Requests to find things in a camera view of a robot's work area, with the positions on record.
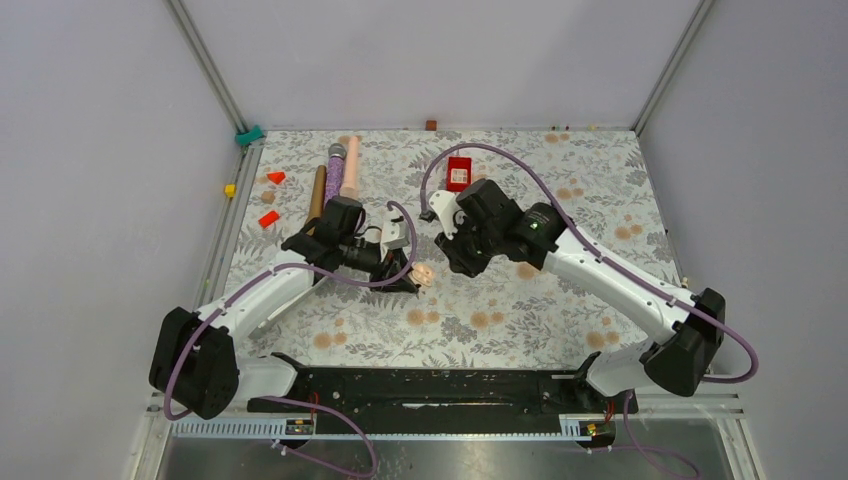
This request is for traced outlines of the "beige earbud charging case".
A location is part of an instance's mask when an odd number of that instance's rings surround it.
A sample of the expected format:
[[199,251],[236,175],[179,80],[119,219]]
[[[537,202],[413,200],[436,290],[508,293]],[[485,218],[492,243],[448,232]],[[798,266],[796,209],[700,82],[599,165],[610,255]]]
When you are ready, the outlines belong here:
[[423,263],[416,263],[410,271],[410,278],[419,287],[431,287],[434,284],[435,276],[435,271]]

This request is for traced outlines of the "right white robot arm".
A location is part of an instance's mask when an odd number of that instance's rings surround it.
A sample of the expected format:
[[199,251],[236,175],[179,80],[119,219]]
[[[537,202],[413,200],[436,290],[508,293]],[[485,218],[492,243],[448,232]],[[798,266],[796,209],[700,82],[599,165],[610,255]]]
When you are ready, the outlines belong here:
[[656,385],[691,397],[721,346],[725,298],[706,288],[694,293],[629,264],[568,225],[551,204],[527,210],[491,180],[463,192],[438,190],[425,198],[427,221],[438,220],[435,240],[452,272],[474,278],[503,255],[574,283],[624,314],[646,340],[594,353],[580,366],[575,402],[597,412],[625,390]]

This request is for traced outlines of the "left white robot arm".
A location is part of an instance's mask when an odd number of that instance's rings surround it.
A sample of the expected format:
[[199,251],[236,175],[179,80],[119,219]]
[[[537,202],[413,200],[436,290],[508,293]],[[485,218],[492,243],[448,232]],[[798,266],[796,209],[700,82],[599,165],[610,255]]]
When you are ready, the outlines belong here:
[[417,235],[409,212],[396,201],[388,202],[378,241],[359,234],[363,217],[359,201],[336,196],[236,290],[196,310],[176,307],[166,314],[148,380],[164,396],[167,419],[194,414],[209,420],[235,399],[266,395],[288,411],[307,404],[311,387],[294,366],[279,367],[266,357],[240,357],[236,348],[323,280],[415,292],[410,272]]

